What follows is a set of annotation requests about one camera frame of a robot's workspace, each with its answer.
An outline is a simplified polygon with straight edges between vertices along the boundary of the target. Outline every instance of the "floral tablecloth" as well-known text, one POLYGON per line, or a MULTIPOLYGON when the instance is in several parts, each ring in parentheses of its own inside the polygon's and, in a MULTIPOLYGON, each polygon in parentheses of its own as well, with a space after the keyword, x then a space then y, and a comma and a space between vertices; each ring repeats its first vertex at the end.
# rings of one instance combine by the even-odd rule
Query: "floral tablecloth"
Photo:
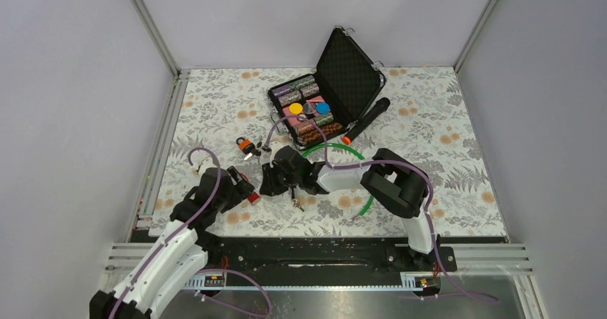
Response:
MULTIPOLYGON (((427 172, 434 183, 430 207, 439 234, 444 236, 504 236, 505 227, 492 193, 482 154, 472 131, 453 69, 448 67, 386 68, 390 108, 353 141, 365 157, 387 147, 427 172)), ((173 207, 200 181, 197 168, 212 166, 198 146, 213 150, 222 167, 234 165, 251 182, 261 185, 257 158, 243 160, 235 141, 247 137, 261 141, 271 126, 266 91, 310 69, 200 69, 192 70, 170 155, 160 186, 150 235, 160 235, 173 207)), ((275 134, 289 143, 287 134, 275 134)), ((311 159, 320 160, 321 152, 311 159)), ((333 162, 356 158, 331 150, 333 162)), ((244 201, 219 215, 209 231, 222 236, 403 236, 402 222, 374 202, 358 215, 369 197, 364 190, 343 190, 310 196, 299 191, 305 212, 293 207, 287 193, 262 197, 255 206, 244 201)))

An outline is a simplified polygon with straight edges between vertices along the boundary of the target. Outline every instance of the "white wall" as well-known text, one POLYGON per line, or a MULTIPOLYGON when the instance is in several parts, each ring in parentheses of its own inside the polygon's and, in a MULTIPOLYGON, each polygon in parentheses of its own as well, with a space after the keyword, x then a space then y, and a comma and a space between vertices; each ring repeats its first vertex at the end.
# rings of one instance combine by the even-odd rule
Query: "white wall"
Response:
POLYGON ((310 67, 336 24, 386 65, 453 65, 488 0, 144 1, 181 67, 310 67))
POLYGON ((86 318, 171 76, 130 0, 0 8, 0 318, 86 318))
POLYGON ((460 74, 554 318, 604 318, 607 0, 501 0, 460 74))

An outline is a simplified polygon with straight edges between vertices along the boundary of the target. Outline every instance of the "case latch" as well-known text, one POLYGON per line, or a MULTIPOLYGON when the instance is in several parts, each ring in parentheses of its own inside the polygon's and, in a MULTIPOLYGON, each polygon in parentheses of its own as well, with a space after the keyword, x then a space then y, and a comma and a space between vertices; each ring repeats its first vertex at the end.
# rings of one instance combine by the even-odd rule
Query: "case latch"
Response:
POLYGON ((378 60, 377 62, 371 64, 371 67, 373 68, 373 70, 377 71, 379 70, 379 67, 384 67, 384 63, 382 63, 381 60, 378 60))
POLYGON ((345 36, 350 36, 350 33, 355 33, 354 28, 344 28, 342 26, 335 26, 335 28, 341 29, 345 36))

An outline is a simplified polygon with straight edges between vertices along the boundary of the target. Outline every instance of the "blue poker chip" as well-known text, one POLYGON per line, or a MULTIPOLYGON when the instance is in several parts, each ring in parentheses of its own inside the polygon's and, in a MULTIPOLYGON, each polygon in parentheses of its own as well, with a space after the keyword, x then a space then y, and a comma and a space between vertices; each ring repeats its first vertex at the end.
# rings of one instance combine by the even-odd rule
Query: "blue poker chip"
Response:
POLYGON ((329 105, 326 102, 321 102, 316 105, 316 111, 322 115, 330 112, 329 105))

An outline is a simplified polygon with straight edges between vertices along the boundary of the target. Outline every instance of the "microphone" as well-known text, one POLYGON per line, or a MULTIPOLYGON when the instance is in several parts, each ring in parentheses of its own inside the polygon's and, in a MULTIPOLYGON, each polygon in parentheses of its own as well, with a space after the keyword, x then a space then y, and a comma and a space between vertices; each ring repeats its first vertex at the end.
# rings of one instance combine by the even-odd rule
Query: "microphone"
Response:
POLYGON ((356 126, 352 127, 350 132, 341 138, 341 141, 346 145, 350 145, 352 140, 356 139, 356 137, 358 137, 381 113, 385 112, 388 107, 390 107, 390 100, 387 97, 378 99, 373 107, 358 121, 356 126))

